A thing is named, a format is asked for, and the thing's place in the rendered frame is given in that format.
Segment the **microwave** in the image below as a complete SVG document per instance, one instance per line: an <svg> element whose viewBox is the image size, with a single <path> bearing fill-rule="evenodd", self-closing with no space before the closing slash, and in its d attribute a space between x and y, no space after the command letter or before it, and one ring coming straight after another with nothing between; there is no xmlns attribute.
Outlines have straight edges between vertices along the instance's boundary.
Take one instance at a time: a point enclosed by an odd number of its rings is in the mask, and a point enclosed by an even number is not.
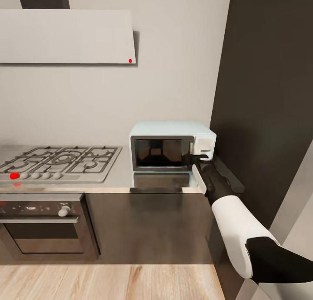
<svg viewBox="0 0 313 300"><path fill-rule="evenodd" d="M133 172L192 172L192 165L181 161L193 155L195 145L210 145L200 152L213 159L216 134L200 121L137 121L129 135Z"/></svg>

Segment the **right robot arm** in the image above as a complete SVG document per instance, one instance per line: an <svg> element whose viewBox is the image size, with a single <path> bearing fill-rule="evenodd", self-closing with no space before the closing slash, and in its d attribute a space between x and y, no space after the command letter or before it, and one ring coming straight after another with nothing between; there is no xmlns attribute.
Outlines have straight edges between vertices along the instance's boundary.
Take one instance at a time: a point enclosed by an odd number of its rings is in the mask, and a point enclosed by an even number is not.
<svg viewBox="0 0 313 300"><path fill-rule="evenodd" d="M237 273L253 280L271 300L313 300L313 261L282 248L251 214L212 160L200 154L212 151L210 145L195 145L193 150L181 161L193 166Z"/></svg>

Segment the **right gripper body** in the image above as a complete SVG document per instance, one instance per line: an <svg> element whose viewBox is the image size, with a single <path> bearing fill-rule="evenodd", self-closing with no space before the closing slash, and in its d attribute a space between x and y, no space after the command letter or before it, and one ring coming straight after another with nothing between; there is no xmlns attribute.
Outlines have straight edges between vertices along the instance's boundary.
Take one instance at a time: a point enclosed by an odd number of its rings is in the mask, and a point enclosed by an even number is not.
<svg viewBox="0 0 313 300"><path fill-rule="evenodd" d="M195 158L197 158L197 157L208 158L207 155L191 155L191 154L185 154L185 157L184 157L184 164L185 164L185 165L192 165L192 164L193 164L193 160L195 160Z"/></svg>

